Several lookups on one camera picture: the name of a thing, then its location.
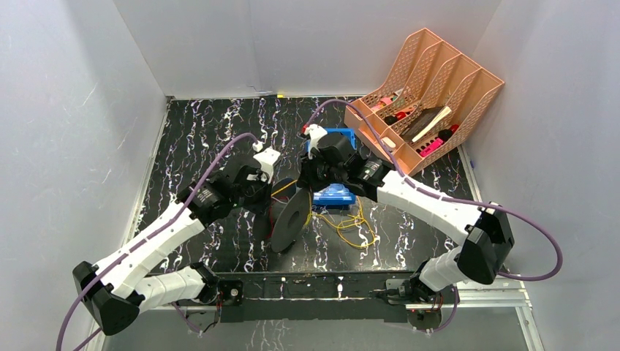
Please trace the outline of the blue plastic bin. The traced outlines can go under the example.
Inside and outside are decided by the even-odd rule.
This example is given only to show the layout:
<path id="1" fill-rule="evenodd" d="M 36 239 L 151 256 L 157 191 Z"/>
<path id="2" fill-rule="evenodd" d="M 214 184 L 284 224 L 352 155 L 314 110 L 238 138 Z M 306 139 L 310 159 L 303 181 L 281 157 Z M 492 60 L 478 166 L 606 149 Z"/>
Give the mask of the blue plastic bin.
<path id="1" fill-rule="evenodd" d="M 340 133 L 345 136 L 354 150 L 357 149 L 355 133 L 350 128 L 326 128 L 328 134 Z M 356 196 L 342 184 L 330 184 L 319 192 L 313 194 L 312 204 L 326 208 L 348 209 L 356 203 Z"/>

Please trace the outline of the black cable spool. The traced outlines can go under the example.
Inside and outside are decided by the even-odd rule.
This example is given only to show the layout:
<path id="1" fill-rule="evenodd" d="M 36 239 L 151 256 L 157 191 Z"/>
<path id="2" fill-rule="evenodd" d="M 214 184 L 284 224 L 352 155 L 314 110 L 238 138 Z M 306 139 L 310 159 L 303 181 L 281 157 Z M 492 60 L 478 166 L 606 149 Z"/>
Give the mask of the black cable spool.
<path id="1" fill-rule="evenodd" d="M 256 241 L 270 241 L 273 252 L 287 250 L 297 240 L 311 215 L 312 194 L 298 188 L 292 178 L 283 178 L 252 210 L 252 233 Z"/>

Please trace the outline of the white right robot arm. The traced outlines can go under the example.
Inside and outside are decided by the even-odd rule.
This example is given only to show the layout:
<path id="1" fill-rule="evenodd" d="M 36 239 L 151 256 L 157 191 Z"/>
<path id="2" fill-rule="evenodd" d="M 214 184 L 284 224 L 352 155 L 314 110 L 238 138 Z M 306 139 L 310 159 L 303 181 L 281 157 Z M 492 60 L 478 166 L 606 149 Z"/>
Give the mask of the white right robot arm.
<path id="1" fill-rule="evenodd" d="M 318 192 L 341 184 L 358 197 L 391 205 L 423 220 L 455 242 L 456 247 L 423 262 L 412 276 L 377 296 L 388 303 L 429 303 L 459 282 L 494 282 L 514 238 L 505 214 L 459 200 L 422 184 L 378 158 L 364 158 L 349 138 L 312 124 L 306 127 L 308 150 L 300 158 L 298 186 Z"/>

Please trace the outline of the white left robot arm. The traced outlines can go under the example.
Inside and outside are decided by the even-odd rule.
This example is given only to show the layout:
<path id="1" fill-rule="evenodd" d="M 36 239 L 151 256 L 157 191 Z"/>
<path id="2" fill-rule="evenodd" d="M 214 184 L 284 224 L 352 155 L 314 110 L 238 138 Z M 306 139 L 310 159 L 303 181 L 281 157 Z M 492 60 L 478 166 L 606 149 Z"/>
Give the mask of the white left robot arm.
<path id="1" fill-rule="evenodd" d="M 268 148 L 228 162 L 201 184 L 191 183 L 129 243 L 97 263 L 82 262 L 72 274 L 84 306 L 106 336 L 130 326 L 158 306 L 180 300 L 212 304 L 223 297 L 219 277 L 203 263 L 151 276 L 183 242 L 226 218 L 236 208 L 259 213 L 271 198 L 280 153 Z"/>

